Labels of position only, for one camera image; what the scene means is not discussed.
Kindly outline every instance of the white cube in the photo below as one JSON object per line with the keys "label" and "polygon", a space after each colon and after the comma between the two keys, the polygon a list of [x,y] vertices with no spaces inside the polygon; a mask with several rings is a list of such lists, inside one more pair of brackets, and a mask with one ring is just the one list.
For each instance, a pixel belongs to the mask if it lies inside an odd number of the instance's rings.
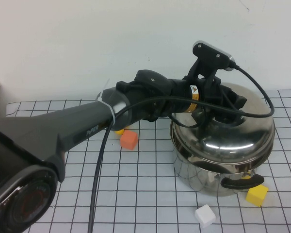
{"label": "white cube", "polygon": [[215,222],[215,214],[208,205],[204,205],[203,207],[195,210],[195,217],[202,228],[205,228]]}

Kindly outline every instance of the grid tablecloth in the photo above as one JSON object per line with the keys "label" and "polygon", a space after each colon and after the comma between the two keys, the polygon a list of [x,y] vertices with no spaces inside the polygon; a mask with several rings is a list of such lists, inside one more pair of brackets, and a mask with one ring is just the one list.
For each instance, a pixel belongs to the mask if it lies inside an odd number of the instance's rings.
{"label": "grid tablecloth", "polygon": [[[98,185],[96,233],[291,233],[291,90],[269,91],[276,135],[269,159],[257,173],[269,188],[261,207],[246,192],[211,197],[194,192],[175,174],[170,120],[140,121],[133,151],[120,147],[111,132]],[[8,117],[37,116],[93,100],[27,101],[7,105]],[[48,211],[27,233],[86,233],[93,176],[104,130],[65,155],[66,178]],[[194,217],[208,204],[216,222],[202,229]]]}

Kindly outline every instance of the stainless steel pot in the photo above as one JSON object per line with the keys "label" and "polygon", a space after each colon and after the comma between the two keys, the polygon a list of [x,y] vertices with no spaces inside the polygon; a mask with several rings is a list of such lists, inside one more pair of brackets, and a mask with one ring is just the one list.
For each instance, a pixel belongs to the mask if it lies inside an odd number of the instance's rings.
{"label": "stainless steel pot", "polygon": [[[255,114],[269,111],[265,101],[251,90],[230,83],[224,85],[248,99],[243,111]],[[186,125],[196,123],[190,113],[174,116]],[[227,196],[264,182],[255,170],[272,151],[275,126],[272,117],[242,117],[237,123],[212,118],[194,129],[172,122],[170,135],[179,177],[195,191]]]}

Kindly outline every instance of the pot lid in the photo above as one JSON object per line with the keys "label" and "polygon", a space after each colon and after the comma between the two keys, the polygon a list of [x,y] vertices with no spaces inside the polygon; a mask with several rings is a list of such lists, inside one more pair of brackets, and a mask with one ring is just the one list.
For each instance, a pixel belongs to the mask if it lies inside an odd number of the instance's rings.
{"label": "pot lid", "polygon": [[[265,114],[269,112],[264,99],[253,91],[236,84],[225,86],[247,98],[241,109],[244,112]],[[196,122],[190,113],[177,113],[175,118],[185,125]],[[251,118],[243,116],[238,123],[222,123],[214,118],[194,129],[172,123],[172,130],[180,143],[190,152],[190,162],[202,159],[216,164],[244,164],[269,156],[273,147],[275,126],[273,117]]]}

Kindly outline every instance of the zip tie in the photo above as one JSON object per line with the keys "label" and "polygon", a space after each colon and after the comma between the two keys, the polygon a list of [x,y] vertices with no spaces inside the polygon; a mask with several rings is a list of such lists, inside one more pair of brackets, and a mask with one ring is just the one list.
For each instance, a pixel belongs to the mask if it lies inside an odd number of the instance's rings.
{"label": "zip tie", "polygon": [[110,111],[111,111],[111,113],[112,113],[112,117],[113,117],[113,125],[114,125],[114,124],[115,124],[115,113],[114,113],[114,110],[113,110],[113,108],[112,108],[109,104],[107,104],[106,102],[104,102],[104,101],[102,100],[102,94],[103,94],[103,91],[106,89],[106,87],[107,87],[107,85],[108,85],[108,83],[109,83],[109,80],[110,80],[110,79],[108,79],[107,82],[106,82],[106,84],[104,85],[104,87],[103,87],[103,89],[102,89],[102,91],[101,91],[99,97],[97,98],[97,101],[103,103],[104,105],[107,105],[107,106],[110,108]]}

